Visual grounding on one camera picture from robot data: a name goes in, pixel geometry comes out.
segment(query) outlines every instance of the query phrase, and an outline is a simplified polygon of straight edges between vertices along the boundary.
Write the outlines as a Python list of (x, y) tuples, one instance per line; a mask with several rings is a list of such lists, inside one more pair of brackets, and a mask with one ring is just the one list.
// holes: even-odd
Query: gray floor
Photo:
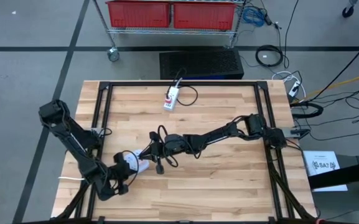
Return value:
[[(271, 19), (283, 27), (281, 42), (296, 0), (264, 0)], [(104, 1), (100, 1), (107, 14)], [(0, 223), (12, 222), (22, 188), (27, 177), (41, 133), (37, 117), (38, 107), (48, 102), (54, 93), (67, 52), (7, 52), (9, 47), (68, 47), (80, 14), (83, 1), (2, 1), (0, 0)], [(300, 1), (289, 31), (288, 46), (333, 47), (359, 46), (359, 3), (351, 18), (344, 19), (343, 0)], [(242, 24), (240, 30), (252, 27)], [(118, 35), (119, 47), (181, 46), (228, 44), (227, 37)], [(277, 45), (277, 33), (272, 27), (243, 32), (237, 45)], [(78, 37), (77, 46), (109, 46), (95, 7), (89, 3)], [(241, 51), (250, 65), (256, 65), (254, 51)], [(307, 92), (321, 89), (356, 54), (356, 52), (289, 51), (289, 71), (300, 70)], [(266, 53), (267, 60), (271, 55)], [(75, 111), (83, 80), (159, 79), (159, 52), (121, 52), (120, 60), (111, 63), (105, 52), (74, 52), (61, 99)], [(243, 64), (244, 79), (270, 79), (272, 72), (263, 67)], [(273, 69), (283, 70), (282, 66)], [(339, 81), (359, 76), (359, 58)], [(327, 94), (359, 89), (359, 82), (344, 85)], [(345, 103), (337, 103), (310, 123), (359, 115)], [(359, 132), (359, 123), (350, 121), (313, 128), (317, 138)], [(309, 136), (301, 141), (304, 150), (328, 150), (344, 155), (359, 156), (359, 136), (331, 141), (316, 141)], [(49, 137), (29, 200), (24, 221), (49, 218), (57, 189), (57, 177), (63, 162), (64, 147)], [(344, 211), (320, 208), (322, 217), (332, 217)], [(345, 215), (338, 220), (359, 222), (359, 213)]]

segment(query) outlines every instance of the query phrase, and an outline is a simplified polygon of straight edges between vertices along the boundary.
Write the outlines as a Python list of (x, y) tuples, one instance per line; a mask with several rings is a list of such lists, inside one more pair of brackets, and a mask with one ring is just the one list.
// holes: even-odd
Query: robotic arm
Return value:
[[(66, 103), (54, 100), (40, 107), (39, 116), (42, 125), (65, 145), (67, 150), (78, 162), (78, 169), (87, 185), (95, 184), (96, 192), (100, 200), (108, 200), (112, 196), (125, 194), (128, 186), (124, 181), (136, 170), (131, 170), (124, 160), (123, 153), (114, 155), (114, 166), (107, 167), (92, 151), (99, 149), (100, 135), (92, 130), (81, 128), (71, 117)], [(109, 180), (117, 181), (117, 187), (113, 188)]]
[[(39, 110), (40, 120), (43, 126), (65, 145), (67, 150), (73, 155), (78, 162), (78, 169), (85, 179), (86, 185), (81, 188), (74, 197), (70, 205), (57, 218), (68, 218), (73, 212), (79, 200), (83, 197), (89, 185), (95, 184), (96, 192), (100, 200), (108, 200), (114, 195), (122, 195), (128, 192), (128, 185), (124, 182), (132, 174), (136, 174), (138, 170), (130, 169), (129, 164), (124, 160), (123, 153), (119, 152), (114, 155), (113, 159), (116, 163), (107, 167), (103, 162), (92, 154), (94, 149), (101, 147), (101, 135), (96, 131), (86, 131), (81, 128), (71, 117), (67, 105), (60, 101), (54, 100), (43, 105)], [(247, 133), (238, 129), (237, 125), (244, 122)], [(160, 130), (164, 131), (164, 140), (161, 137)], [(159, 126), (156, 132), (150, 132), (150, 145), (143, 150), (140, 160), (150, 160), (157, 163), (156, 171), (158, 174), (164, 173), (164, 167), (161, 159), (165, 159), (171, 166), (174, 163), (174, 155), (180, 153), (193, 154), (196, 159), (200, 157), (200, 153), (209, 145), (222, 141), (226, 138), (241, 138), (245, 141), (252, 141), (263, 138), (265, 143), (273, 148), (283, 148), (286, 144), (286, 137), (300, 136), (303, 133), (295, 133), (286, 129), (269, 128), (265, 119), (258, 114), (249, 116), (239, 116), (233, 121), (227, 123), (223, 127), (210, 131), (209, 133), (199, 134), (168, 134), (163, 126)], [(268, 161), (271, 177), (280, 185), (283, 192), (292, 202), (301, 218), (314, 219), (309, 215), (302, 205), (296, 200), (285, 185), (280, 175), (273, 166), (272, 161)], [(111, 186), (110, 180), (115, 180), (117, 187)]]
[[(247, 133), (237, 128), (237, 124), (245, 122)], [(165, 132), (165, 138), (162, 140), (160, 129)], [(263, 117), (258, 114), (251, 114), (249, 116), (239, 116), (232, 122), (227, 123), (223, 127), (210, 131), (209, 133), (199, 134), (167, 134), (165, 127), (159, 126), (157, 133), (150, 132), (150, 139), (152, 143), (140, 155), (139, 159), (148, 159), (157, 163), (156, 171), (158, 174), (164, 173), (164, 167), (161, 164), (161, 159), (166, 159), (172, 166), (177, 166), (174, 155), (180, 153), (193, 154), (196, 159), (200, 157), (201, 151), (207, 146), (222, 141), (227, 138), (241, 138), (245, 141), (257, 140), (262, 137), (267, 137), (269, 144), (272, 147), (286, 146), (286, 138), (281, 129), (268, 128)]]

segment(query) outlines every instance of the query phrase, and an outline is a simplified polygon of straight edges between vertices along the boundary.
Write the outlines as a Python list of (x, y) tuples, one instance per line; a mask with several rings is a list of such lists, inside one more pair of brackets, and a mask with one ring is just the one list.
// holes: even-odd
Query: wooden table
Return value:
[[(294, 123), (283, 82), (267, 83), (276, 126), (292, 127)], [(99, 81), (83, 84), (75, 113), (75, 120), (83, 128), (91, 127), (98, 86)], [(175, 110), (168, 112), (162, 108), (166, 86), (115, 86), (107, 124), (113, 133), (105, 138), (102, 161), (112, 166), (115, 153), (145, 148), (150, 141), (149, 132), (157, 131), (160, 124), (169, 133), (204, 134), (238, 115), (258, 112), (252, 87), (196, 86), (196, 89), (199, 96), (194, 105), (177, 103)], [(182, 88), (179, 97), (184, 103), (191, 102), (195, 93)], [(287, 147), (282, 155), (290, 189), (309, 213), (316, 216), (301, 152)], [(138, 175), (127, 194), (105, 202), (96, 199), (93, 219), (105, 216), (107, 220), (265, 221), (275, 216), (262, 140), (226, 139), (208, 146), (199, 160), (186, 154), (176, 159), (178, 168), (163, 160), (164, 175), (157, 175), (155, 164), (151, 162), (150, 168)], [(62, 176), (81, 177), (71, 154), (66, 154)], [(53, 217), (69, 204), (79, 186), (76, 180), (59, 181)], [(286, 217), (284, 196), (280, 190), (279, 193)], [(88, 196), (82, 216), (86, 214), (87, 205)]]

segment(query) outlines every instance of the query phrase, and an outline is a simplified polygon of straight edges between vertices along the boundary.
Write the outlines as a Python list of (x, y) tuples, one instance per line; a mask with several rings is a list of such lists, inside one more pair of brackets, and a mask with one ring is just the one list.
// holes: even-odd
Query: white power strip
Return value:
[(295, 95), (297, 94), (297, 90), (299, 88), (299, 86), (301, 85), (300, 81), (296, 81), (293, 86), (291, 87), (291, 90), (289, 91), (289, 95), (292, 97), (295, 97)]
[(177, 102), (179, 89), (176, 87), (170, 87), (166, 100), (164, 102), (164, 109), (167, 111), (173, 111), (175, 103)]

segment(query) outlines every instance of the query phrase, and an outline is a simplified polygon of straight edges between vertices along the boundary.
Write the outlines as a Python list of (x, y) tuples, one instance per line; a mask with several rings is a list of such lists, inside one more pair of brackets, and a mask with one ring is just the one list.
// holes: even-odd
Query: red plastic bin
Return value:
[(169, 3), (110, 1), (112, 27), (168, 27)]
[(174, 27), (230, 30), (236, 4), (174, 3)]

